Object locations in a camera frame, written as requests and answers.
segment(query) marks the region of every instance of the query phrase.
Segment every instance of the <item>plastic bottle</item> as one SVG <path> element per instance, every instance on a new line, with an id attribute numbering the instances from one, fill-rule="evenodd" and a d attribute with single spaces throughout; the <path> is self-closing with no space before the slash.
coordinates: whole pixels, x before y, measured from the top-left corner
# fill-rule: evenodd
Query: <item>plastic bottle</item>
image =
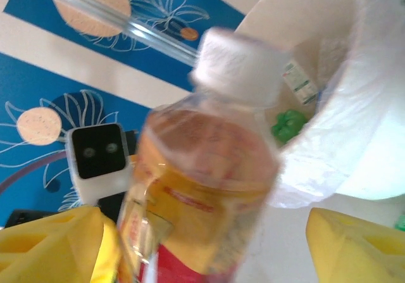
<path id="1" fill-rule="evenodd" d="M 122 211 L 132 265 L 150 224 L 158 283 L 231 282 L 279 168 L 264 109 L 289 55 L 220 28 L 199 51 L 195 92 L 146 120 Z"/>

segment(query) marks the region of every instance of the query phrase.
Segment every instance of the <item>trash bin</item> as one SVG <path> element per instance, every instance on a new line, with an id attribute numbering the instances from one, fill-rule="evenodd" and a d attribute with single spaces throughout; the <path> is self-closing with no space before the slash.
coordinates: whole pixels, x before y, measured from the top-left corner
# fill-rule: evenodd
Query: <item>trash bin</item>
<path id="1" fill-rule="evenodd" d="M 270 204 L 297 208 L 335 192 L 363 199 L 405 193 L 405 7 L 401 0 L 260 0 L 239 32 L 293 49 L 318 87 L 320 49 L 346 39 L 331 74 L 335 87 L 301 133 L 282 148 L 285 162 Z M 297 107 L 285 86 L 277 113 Z"/>

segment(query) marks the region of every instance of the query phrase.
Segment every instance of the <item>orange circle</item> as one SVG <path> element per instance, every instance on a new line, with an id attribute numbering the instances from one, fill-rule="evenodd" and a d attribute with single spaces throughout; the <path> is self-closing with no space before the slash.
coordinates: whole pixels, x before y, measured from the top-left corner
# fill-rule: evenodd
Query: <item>orange circle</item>
<path id="1" fill-rule="evenodd" d="M 113 8 L 125 16 L 131 16 L 130 0 L 98 0 L 103 4 Z M 115 28 L 93 17 L 78 11 L 69 5 L 55 1 L 56 9 L 62 19 L 76 31 L 98 37 L 111 37 L 121 33 L 120 28 Z"/>
<path id="2" fill-rule="evenodd" d="M 56 111 L 38 107 L 20 115 L 17 131 L 21 138 L 31 145 L 45 146 L 52 144 L 60 135 L 62 121 Z"/>
<path id="3" fill-rule="evenodd" d="M 188 41 L 195 41 L 198 38 L 198 32 L 194 28 L 182 28 L 180 35 Z"/>

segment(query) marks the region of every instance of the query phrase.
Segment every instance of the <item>yellow plastic piece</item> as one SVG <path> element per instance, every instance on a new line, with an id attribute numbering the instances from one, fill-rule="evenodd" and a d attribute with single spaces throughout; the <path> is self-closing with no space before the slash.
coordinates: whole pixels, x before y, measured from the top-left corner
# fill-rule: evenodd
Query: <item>yellow plastic piece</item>
<path id="1" fill-rule="evenodd" d="M 103 214 L 82 206 L 0 230 L 1 283 L 89 283 Z"/>
<path id="2" fill-rule="evenodd" d="M 306 237 L 319 283 L 405 282 L 405 232 L 313 208 Z"/>
<path id="3" fill-rule="evenodd" d="M 104 217 L 104 234 L 90 283 L 113 283 L 121 259 L 120 240 L 115 223 Z"/>

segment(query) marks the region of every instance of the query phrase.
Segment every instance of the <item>bottle cap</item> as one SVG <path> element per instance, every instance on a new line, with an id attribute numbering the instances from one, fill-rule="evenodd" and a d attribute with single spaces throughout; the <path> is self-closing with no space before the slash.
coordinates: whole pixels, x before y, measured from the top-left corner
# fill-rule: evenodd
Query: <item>bottle cap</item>
<path id="1" fill-rule="evenodd" d="M 224 28 L 203 35 L 191 77 L 199 85 L 251 106 L 273 106 L 290 53 Z"/>

